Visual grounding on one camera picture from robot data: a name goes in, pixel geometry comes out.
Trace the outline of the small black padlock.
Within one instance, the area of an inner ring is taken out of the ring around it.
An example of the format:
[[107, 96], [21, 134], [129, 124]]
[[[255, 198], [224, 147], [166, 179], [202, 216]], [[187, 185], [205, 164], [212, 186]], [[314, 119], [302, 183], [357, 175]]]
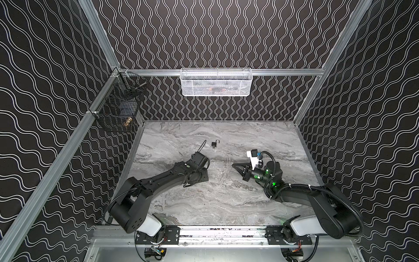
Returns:
[[217, 146], [218, 146], [218, 144], [220, 143], [220, 140], [219, 139], [217, 139], [217, 140], [215, 140], [215, 141], [213, 141], [213, 142], [211, 142], [211, 147], [212, 148], [216, 148]]

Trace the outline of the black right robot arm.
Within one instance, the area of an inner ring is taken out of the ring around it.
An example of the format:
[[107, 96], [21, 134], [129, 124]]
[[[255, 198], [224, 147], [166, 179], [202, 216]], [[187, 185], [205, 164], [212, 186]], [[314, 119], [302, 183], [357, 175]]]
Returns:
[[313, 209], [314, 215], [295, 216], [283, 223], [280, 234], [285, 241], [294, 243], [306, 235], [327, 235], [340, 239], [363, 234], [363, 216], [334, 184], [312, 186], [285, 183], [279, 163], [273, 161], [269, 161], [264, 168], [253, 168], [250, 163], [234, 163], [232, 167], [244, 181], [255, 180], [269, 200]]

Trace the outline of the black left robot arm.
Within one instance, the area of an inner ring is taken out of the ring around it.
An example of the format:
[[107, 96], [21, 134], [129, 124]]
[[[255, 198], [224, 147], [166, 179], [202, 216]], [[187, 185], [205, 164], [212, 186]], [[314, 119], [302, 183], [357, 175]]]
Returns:
[[152, 201], [176, 186], [190, 187], [207, 182], [209, 166], [209, 158], [195, 152], [186, 162], [176, 162], [171, 169], [151, 178], [128, 178], [109, 204], [109, 215], [126, 233], [143, 233], [159, 240], [164, 226], [148, 213]]

